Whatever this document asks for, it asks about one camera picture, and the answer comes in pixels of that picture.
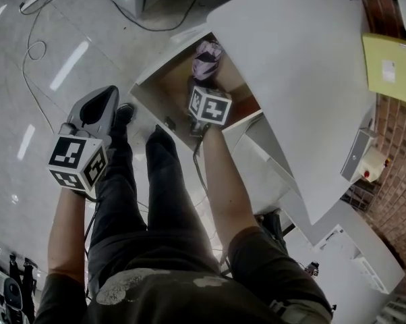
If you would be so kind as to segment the white wooden drawer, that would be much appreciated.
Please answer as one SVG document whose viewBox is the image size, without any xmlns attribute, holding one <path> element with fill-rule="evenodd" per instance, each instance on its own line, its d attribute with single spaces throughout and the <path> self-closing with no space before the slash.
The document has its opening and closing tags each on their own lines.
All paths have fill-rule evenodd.
<svg viewBox="0 0 406 324">
<path fill-rule="evenodd" d="M 191 117 L 187 112 L 192 61 L 198 45 L 212 40 L 214 35 L 207 31 L 188 35 L 183 40 L 172 38 L 165 52 L 141 73 L 130 90 L 133 98 L 152 114 L 156 123 L 190 150 L 197 143 L 197 138 L 190 132 Z M 232 130 L 262 114 L 251 89 L 225 53 L 214 75 L 214 83 L 233 99 L 224 130 Z"/>
</svg>

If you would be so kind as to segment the purple grey cloth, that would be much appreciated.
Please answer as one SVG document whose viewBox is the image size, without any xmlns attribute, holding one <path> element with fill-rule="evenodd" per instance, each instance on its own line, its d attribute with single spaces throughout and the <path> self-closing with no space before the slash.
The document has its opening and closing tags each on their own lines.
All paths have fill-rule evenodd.
<svg viewBox="0 0 406 324">
<path fill-rule="evenodd" d="M 192 76 L 197 82 L 207 82 L 218 70 L 222 46 L 215 40 L 203 40 L 196 48 L 196 56 L 192 61 Z"/>
</svg>

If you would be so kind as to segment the white control box red buttons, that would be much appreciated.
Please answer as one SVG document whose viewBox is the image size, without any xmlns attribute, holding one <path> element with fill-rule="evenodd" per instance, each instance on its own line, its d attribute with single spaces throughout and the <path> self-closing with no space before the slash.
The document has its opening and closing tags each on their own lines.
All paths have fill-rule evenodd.
<svg viewBox="0 0 406 324">
<path fill-rule="evenodd" d="M 370 128 L 360 128 L 349 151 L 341 176 L 350 184 L 363 178 L 376 181 L 388 165 L 387 157 L 376 146 L 377 133 Z"/>
</svg>

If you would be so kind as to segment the black equipment stand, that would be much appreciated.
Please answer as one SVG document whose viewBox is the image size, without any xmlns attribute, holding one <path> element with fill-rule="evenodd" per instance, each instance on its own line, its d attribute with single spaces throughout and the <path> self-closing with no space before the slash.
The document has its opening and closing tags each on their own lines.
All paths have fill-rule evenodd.
<svg viewBox="0 0 406 324">
<path fill-rule="evenodd" d="M 0 267 L 0 324 L 33 324 L 35 306 L 33 295 L 36 280 L 33 272 L 38 266 L 31 259 L 24 259 L 20 270 L 17 256 L 9 256 L 9 271 Z"/>
</svg>

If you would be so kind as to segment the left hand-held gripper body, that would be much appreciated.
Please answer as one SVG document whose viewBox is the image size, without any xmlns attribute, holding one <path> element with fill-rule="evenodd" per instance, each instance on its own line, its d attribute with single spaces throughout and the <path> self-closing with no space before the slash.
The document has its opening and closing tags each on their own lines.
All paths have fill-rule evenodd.
<svg viewBox="0 0 406 324">
<path fill-rule="evenodd" d="M 119 104 L 119 90 L 106 86 L 93 90 L 71 108 L 55 135 L 47 169 L 62 187 L 94 195 L 107 166 L 106 148 Z"/>
</svg>

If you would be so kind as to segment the person's right forearm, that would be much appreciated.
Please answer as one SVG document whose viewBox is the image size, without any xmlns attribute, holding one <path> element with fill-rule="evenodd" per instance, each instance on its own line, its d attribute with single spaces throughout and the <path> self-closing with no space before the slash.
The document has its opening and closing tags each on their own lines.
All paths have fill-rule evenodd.
<svg viewBox="0 0 406 324">
<path fill-rule="evenodd" d="M 258 224 L 223 133 L 214 126 L 203 138 L 208 199 L 215 228 L 226 248 L 238 233 Z"/>
</svg>

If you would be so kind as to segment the person's dark printed shirt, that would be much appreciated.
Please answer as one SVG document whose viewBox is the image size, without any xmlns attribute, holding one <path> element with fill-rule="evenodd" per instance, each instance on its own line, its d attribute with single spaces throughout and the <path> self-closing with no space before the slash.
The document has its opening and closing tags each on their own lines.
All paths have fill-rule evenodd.
<svg viewBox="0 0 406 324">
<path fill-rule="evenodd" d="M 190 257 L 167 251 L 133 260 L 87 302 L 83 287 L 50 275 L 34 324 L 331 324 L 317 283 L 261 229 L 247 228 L 228 249 L 232 276 L 181 271 Z"/>
</svg>

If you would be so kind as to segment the person's black left shoe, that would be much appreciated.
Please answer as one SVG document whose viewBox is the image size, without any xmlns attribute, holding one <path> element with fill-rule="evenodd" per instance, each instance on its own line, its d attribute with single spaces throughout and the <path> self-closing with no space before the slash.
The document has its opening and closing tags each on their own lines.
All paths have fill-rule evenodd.
<svg viewBox="0 0 406 324">
<path fill-rule="evenodd" d="M 115 121 L 118 124 L 128 125 L 132 122 L 136 113 L 136 108 L 132 103 L 124 103 L 118 107 L 115 114 Z"/>
</svg>

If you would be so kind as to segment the person's black trousers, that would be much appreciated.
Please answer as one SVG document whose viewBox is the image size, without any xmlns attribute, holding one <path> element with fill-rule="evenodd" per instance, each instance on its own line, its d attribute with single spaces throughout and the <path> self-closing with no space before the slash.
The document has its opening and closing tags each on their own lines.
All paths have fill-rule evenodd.
<svg viewBox="0 0 406 324">
<path fill-rule="evenodd" d="M 210 240 L 185 188 L 175 147 L 146 143 L 149 200 L 143 220 L 137 201 L 127 125 L 113 124 L 109 164 L 98 182 L 88 253 L 92 294 L 118 272 L 146 268 L 219 273 Z"/>
</svg>

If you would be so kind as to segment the white desk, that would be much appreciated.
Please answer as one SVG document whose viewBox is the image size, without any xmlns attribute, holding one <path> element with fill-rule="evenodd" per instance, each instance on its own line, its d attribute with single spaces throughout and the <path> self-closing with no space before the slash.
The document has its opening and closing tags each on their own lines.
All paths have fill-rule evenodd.
<svg viewBox="0 0 406 324">
<path fill-rule="evenodd" d="M 375 290 L 404 278 L 396 258 L 351 205 L 341 200 L 370 149 L 376 95 L 368 90 L 361 34 L 365 15 L 348 0 L 232 0 L 207 23 L 173 37 L 171 59 L 207 35 L 221 44 L 234 76 L 260 107 L 247 140 L 281 185 L 251 185 L 262 213 L 280 205 L 320 250 L 342 231 L 355 244 L 352 264 Z"/>
</svg>

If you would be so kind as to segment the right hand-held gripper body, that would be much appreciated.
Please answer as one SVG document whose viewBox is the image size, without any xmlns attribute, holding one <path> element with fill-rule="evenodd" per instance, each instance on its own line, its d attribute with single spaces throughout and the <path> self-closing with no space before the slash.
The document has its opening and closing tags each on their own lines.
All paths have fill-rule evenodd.
<svg viewBox="0 0 406 324">
<path fill-rule="evenodd" d="M 191 119 L 190 136 L 198 137 L 206 124 L 224 126 L 232 106 L 228 93 L 192 84 L 187 105 Z"/>
</svg>

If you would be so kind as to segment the person's left forearm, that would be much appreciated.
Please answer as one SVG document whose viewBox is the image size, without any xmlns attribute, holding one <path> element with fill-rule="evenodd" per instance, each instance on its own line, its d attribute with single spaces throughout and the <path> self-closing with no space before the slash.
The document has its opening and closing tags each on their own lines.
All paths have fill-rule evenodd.
<svg viewBox="0 0 406 324">
<path fill-rule="evenodd" d="M 85 198 L 61 190 L 48 243 L 49 274 L 60 274 L 84 285 Z"/>
</svg>

